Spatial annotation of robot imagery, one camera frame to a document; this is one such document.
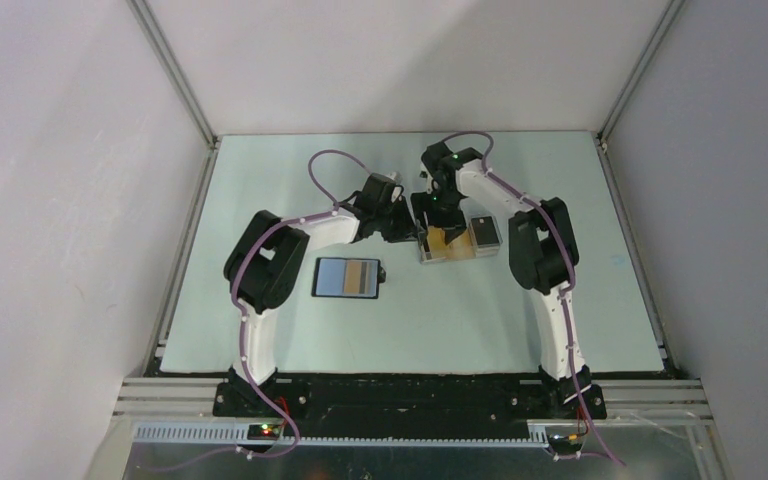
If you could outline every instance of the metal frame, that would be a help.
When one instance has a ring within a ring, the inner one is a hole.
[[[180,245],[175,257],[175,266],[170,275],[166,299],[156,320],[154,335],[148,345],[146,356],[139,375],[146,371],[154,357],[162,357],[172,317],[180,295],[181,284],[186,273],[192,245],[195,240],[204,201],[207,196],[213,168],[219,149],[219,139],[201,109],[195,93],[175,59],[175,55],[152,12],[148,0],[128,0],[135,17],[143,29],[147,41],[155,51],[158,60],[166,71],[182,103],[196,124],[205,143],[211,148],[204,160],[198,189],[190,206]],[[634,234],[623,205],[622,196],[617,186],[610,159],[607,154],[607,139],[610,137],[619,118],[622,116],[629,99],[640,82],[642,75],[650,65],[665,35],[674,24],[684,6],[684,0],[670,0],[658,21],[645,48],[640,54],[631,74],[614,102],[608,117],[598,134],[594,134],[594,146],[598,152],[605,180],[611,193],[617,217],[626,239],[632,265],[641,288],[644,304],[652,323],[652,328],[661,346],[662,356],[668,366],[675,366],[670,354],[663,325],[658,315],[645,269],[637,249]],[[118,400],[114,407],[112,426],[116,431],[130,429],[130,440],[135,440],[137,429],[146,425],[187,426],[195,431],[215,430],[222,422],[212,416],[214,396],[217,385],[223,380],[206,377],[129,377],[124,379]],[[725,461],[722,444],[714,425],[714,419],[708,406],[707,398],[698,380],[597,380],[603,388],[608,418],[597,420],[597,425],[612,427],[652,428],[685,427],[687,441],[695,454],[699,475],[703,479],[732,478]],[[272,419],[250,418],[234,419],[234,423],[269,421]],[[566,428],[575,425],[572,420],[536,420],[529,424],[535,431],[546,428]],[[188,438],[188,443],[199,441]],[[363,439],[304,438],[303,443],[311,445],[361,446],[369,445]],[[428,446],[448,446],[445,442],[421,442]]]
[[[664,41],[670,28],[672,28],[679,13],[681,13],[684,3],[685,0],[670,0],[666,8],[664,8],[661,18],[658,19],[658,23],[655,25],[655,29],[649,36],[646,46],[643,47],[643,51],[640,52],[640,56],[637,58],[634,68],[631,69],[631,73],[626,79],[622,90],[620,90],[620,94],[611,106],[611,111],[608,113],[605,123],[599,130],[599,138],[603,141],[607,141],[608,137],[613,133],[614,127],[617,125],[617,122],[619,122],[625,107],[628,105],[634,91],[637,89],[641,77],[646,72],[646,69],[649,68],[649,65],[651,65],[655,53],[658,51],[661,42]]]
[[[160,28],[157,17],[154,16],[148,1],[128,0],[128,4],[134,12],[134,17],[136,17],[137,22],[139,22],[140,27],[143,29],[146,40],[148,40],[152,50],[157,55],[160,65],[169,76],[169,81],[181,98],[184,107],[186,107],[187,113],[190,114],[190,118],[193,119],[196,128],[201,133],[204,142],[208,147],[213,147],[216,143],[216,134],[210,127],[210,123],[207,121],[207,117],[198,103],[195,92],[193,92],[190,82],[187,80],[186,75],[184,75],[181,64],[175,58],[172,47],[169,46],[169,42],[166,40],[166,36],[163,34],[163,30]]]
[[[643,260],[640,257],[640,251],[637,248],[634,231],[631,228],[628,211],[620,194],[617,179],[614,170],[611,167],[611,161],[608,158],[608,152],[597,134],[593,135],[593,142],[596,147],[596,153],[599,155],[599,162],[602,164],[602,172],[605,174],[605,181],[608,184],[608,191],[611,193],[611,200],[614,202],[614,210],[617,212],[617,220],[620,222],[620,229],[625,239],[628,249],[631,265],[634,274],[637,277],[637,284],[640,286],[640,294],[643,297],[643,306],[649,316],[649,322],[652,324],[652,331],[655,332],[655,340],[658,342],[658,348],[661,349],[661,357],[667,363],[668,367],[679,368],[678,360],[669,346],[668,334],[664,329],[661,316],[658,313],[658,307],[655,302],[655,296],[652,293],[652,287],[649,284],[649,278],[646,275],[646,269],[643,267]]]

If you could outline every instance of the clear plastic box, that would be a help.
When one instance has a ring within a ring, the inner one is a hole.
[[[446,245],[444,232],[430,227],[420,228],[417,235],[420,263],[440,263],[489,257],[499,253],[502,236],[492,215],[475,215],[467,219],[467,229]]]

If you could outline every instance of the gray floor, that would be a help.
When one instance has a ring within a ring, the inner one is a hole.
[[[401,172],[408,192],[422,188],[419,157],[442,134],[230,136],[222,140],[187,266],[161,369],[226,370],[237,355],[239,314],[222,268],[254,213],[298,216],[329,208],[306,163],[325,148],[346,150],[373,171]],[[498,133],[490,164],[531,194],[569,206],[581,252],[574,292],[578,334],[594,371],[656,371],[662,362],[589,133]],[[483,150],[481,137],[452,141]],[[315,171],[338,198],[365,173],[322,157]],[[500,219],[502,238],[506,221]],[[388,271],[377,300],[313,298],[317,256],[380,258]],[[540,345],[528,295],[492,258],[420,265],[412,244],[379,238],[308,255],[281,309],[275,355],[283,371],[487,373],[536,371]]]

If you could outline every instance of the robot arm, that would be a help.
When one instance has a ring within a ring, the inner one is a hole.
[[[431,145],[422,156],[422,176],[426,178],[425,195],[430,199],[416,204],[428,205],[425,214],[429,224],[442,228],[447,242],[466,230],[466,220],[460,210],[460,201],[472,198],[491,210],[497,218],[507,219],[508,248],[511,273],[517,282],[531,296],[537,314],[540,332],[540,370],[544,384],[555,393],[557,400],[564,404],[575,397],[571,377],[578,376],[582,391],[590,388],[590,372],[578,346],[575,319],[572,312],[569,274],[555,240],[540,240],[538,230],[546,231],[547,225],[539,212],[529,203],[539,204],[545,210],[567,249],[573,264],[578,263],[578,248],[566,205],[558,198],[541,201],[527,197],[529,202],[514,196],[491,178],[482,166],[482,155],[468,148],[452,152],[440,142]],[[567,324],[561,305],[562,295],[570,306],[569,315],[574,344],[575,372],[568,365]]]
[[[278,308],[290,296],[305,254],[329,245],[353,243],[374,232],[380,232],[388,242],[415,239],[413,221],[402,192],[398,175],[373,173],[363,189],[341,202],[338,209],[330,214],[302,217],[297,224],[278,229],[252,258],[237,297],[248,311],[242,318],[244,351],[255,383],[262,384],[275,372],[273,348]],[[255,214],[225,263],[225,278],[232,285],[246,254],[280,221],[265,210]],[[244,377],[240,356],[234,362],[234,370]]]

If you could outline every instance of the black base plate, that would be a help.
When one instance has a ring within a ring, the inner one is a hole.
[[[272,399],[283,397],[310,437],[528,438],[528,419],[576,418],[577,400],[551,405],[546,388],[528,377],[276,373],[261,388]],[[606,418],[598,385],[584,397],[593,418]],[[213,415],[276,416],[233,372],[216,390]]]

